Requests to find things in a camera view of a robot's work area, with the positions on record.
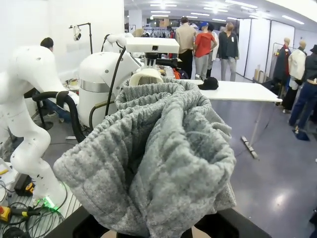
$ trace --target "white jacket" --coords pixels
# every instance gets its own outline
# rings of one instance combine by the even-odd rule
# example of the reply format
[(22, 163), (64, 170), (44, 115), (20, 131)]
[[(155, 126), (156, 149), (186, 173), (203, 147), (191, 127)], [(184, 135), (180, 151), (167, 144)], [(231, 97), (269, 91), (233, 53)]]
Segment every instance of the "white jacket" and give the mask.
[(296, 79), (302, 79), (305, 71), (306, 54), (300, 49), (294, 52), (288, 58), (289, 74)]
[(214, 37), (214, 39), (216, 40), (216, 42), (218, 44), (212, 51), (212, 61), (215, 61), (217, 58), (217, 54), (218, 54), (219, 37), (218, 37), (217, 33), (215, 33), (214, 31), (212, 32), (212, 36)]

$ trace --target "ceiling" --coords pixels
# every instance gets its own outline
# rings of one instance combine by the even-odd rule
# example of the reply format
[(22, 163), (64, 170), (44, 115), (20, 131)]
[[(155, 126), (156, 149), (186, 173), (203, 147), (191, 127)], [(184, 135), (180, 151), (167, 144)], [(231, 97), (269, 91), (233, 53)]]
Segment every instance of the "ceiling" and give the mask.
[[(257, 14), (263, 18), (280, 21), (289, 25), (295, 26), (296, 29), (314, 31), (317, 32), (317, 23), (300, 15), (294, 11), (291, 11), (282, 6), (276, 5), (274, 3), (268, 2), (266, 0), (237, 0), (239, 2), (255, 5), (258, 8), (256, 10), (246, 10), (242, 9), (240, 5), (227, 3), (225, 0), (124, 0), (125, 10), (140, 9), (142, 10), (142, 15), (144, 17), (150, 17), (152, 14), (163, 14), (168, 15), (169, 18), (180, 18), (182, 16), (196, 16), (197, 20), (213, 21), (212, 19), (223, 19), (232, 21), (232, 19), (227, 19), (228, 17), (233, 18), (249, 18), (250, 15)], [(175, 4), (177, 7), (166, 6), (165, 9), (161, 9), (160, 6), (150, 6), (150, 4), (157, 3), (165, 4)], [(224, 9), (228, 12), (215, 13), (212, 10), (206, 10), (204, 7), (213, 7), (218, 9)], [(170, 13), (151, 13), (151, 11), (170, 11)], [(202, 15), (192, 15), (191, 13), (207, 13), (210, 16)], [(289, 17), (295, 18), (304, 25), (298, 24), (291, 20), (285, 19), (282, 16), (287, 15)]]

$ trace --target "black jacket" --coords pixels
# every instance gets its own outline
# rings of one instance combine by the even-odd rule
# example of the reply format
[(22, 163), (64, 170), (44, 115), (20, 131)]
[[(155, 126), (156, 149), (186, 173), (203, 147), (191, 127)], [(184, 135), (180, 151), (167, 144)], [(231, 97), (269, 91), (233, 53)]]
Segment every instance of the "black jacket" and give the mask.
[(289, 48), (285, 49), (285, 47), (283, 46), (279, 50), (279, 54), (276, 59), (273, 78), (275, 80), (281, 81), (283, 84), (286, 83), (289, 76), (288, 58), (290, 55), (291, 51), (289, 50)]
[(303, 81), (307, 79), (314, 80), (317, 77), (317, 55), (311, 54), (307, 56), (305, 61), (305, 73), (303, 76)]
[(227, 59), (228, 57), (239, 57), (238, 37), (231, 33), (228, 37), (224, 31), (219, 33), (219, 49), (218, 54), (220, 59)]

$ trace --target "table foot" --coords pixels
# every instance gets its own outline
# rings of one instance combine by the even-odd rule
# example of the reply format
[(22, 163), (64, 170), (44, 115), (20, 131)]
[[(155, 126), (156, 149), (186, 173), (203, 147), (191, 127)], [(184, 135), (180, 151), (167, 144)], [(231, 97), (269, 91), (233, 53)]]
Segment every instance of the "table foot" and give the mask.
[(241, 137), (241, 140), (243, 141), (243, 143), (244, 143), (245, 146), (247, 147), (248, 151), (251, 153), (252, 157), (253, 157), (254, 159), (257, 159), (257, 160), (258, 160), (259, 157), (258, 157), (257, 153), (254, 151), (252, 145), (249, 143), (249, 141), (246, 139), (246, 137), (245, 137), (245, 136), (242, 136), (242, 137)]

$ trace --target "ceiling light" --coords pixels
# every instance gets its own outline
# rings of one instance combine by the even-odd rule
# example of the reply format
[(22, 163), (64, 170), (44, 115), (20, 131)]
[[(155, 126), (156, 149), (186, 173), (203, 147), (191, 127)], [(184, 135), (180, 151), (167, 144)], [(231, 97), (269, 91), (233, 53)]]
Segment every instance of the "ceiling light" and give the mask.
[(296, 23), (298, 23), (298, 24), (301, 24), (301, 25), (304, 25), (304, 24), (305, 24), (304, 22), (301, 22), (301, 21), (296, 20), (296, 19), (294, 19), (294, 18), (292, 18), (292, 17), (289, 17), (289, 16), (283, 15), (282, 17), (284, 17), (284, 18), (286, 18), (286, 19), (288, 19), (288, 20), (290, 20), (290, 21), (294, 21), (294, 22), (296, 22)]
[(170, 11), (151, 11), (151, 13), (170, 13)]
[(214, 7), (204, 7), (205, 10), (228, 12), (228, 10), (218, 9)]
[(175, 4), (151, 4), (150, 6), (177, 6)]
[(205, 14), (205, 13), (195, 13), (195, 12), (192, 12), (190, 13), (192, 15), (198, 15), (198, 16), (210, 16), (209, 14)]
[(234, 18), (234, 17), (228, 17), (228, 19), (230, 19), (230, 20), (235, 20), (235, 21), (240, 21), (240, 19)]
[(249, 17), (254, 19), (260, 19), (258, 16), (253, 16), (253, 15), (250, 15)]
[(244, 10), (247, 10), (247, 11), (253, 11), (254, 9), (251, 9), (251, 8), (248, 8), (248, 7), (245, 7), (245, 6), (242, 6), (241, 9), (244, 9)]
[(152, 17), (168, 17), (168, 15), (152, 15)]
[(254, 6), (254, 5), (251, 5), (251, 4), (247, 4), (247, 3), (244, 3), (244, 2), (239, 2), (239, 1), (226, 0), (225, 2), (232, 3), (232, 4), (237, 4), (237, 5), (245, 6), (245, 7), (249, 7), (249, 8), (254, 8), (254, 9), (258, 8), (257, 6)]
[(216, 18), (213, 18), (212, 20), (213, 20), (213, 21), (226, 21), (226, 20), (216, 19)]

